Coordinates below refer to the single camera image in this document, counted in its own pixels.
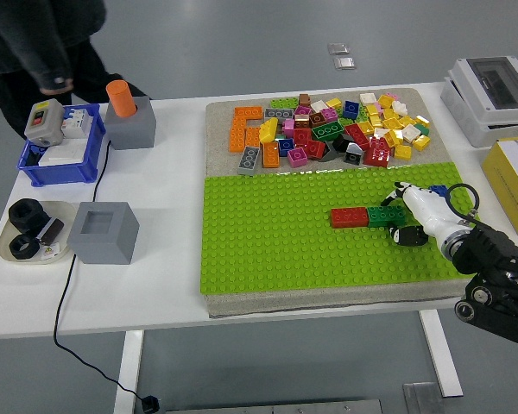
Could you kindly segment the person's hand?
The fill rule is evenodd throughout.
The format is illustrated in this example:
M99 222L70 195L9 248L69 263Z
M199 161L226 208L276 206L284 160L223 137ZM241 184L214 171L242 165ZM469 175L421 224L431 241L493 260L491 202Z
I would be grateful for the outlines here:
M67 93L73 89L73 81L69 78L66 82L60 87L55 89L46 89L40 88L40 93L46 96L55 96L63 93Z

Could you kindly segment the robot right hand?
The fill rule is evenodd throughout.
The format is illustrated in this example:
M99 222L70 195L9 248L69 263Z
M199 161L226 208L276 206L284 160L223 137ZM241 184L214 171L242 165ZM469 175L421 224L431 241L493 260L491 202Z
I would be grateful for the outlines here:
M451 240L466 233L466 226L459 223L459 217L437 193L407 182L395 182L395 189L381 206L387 206L397 198L402 199L424 232L435 238L442 253Z

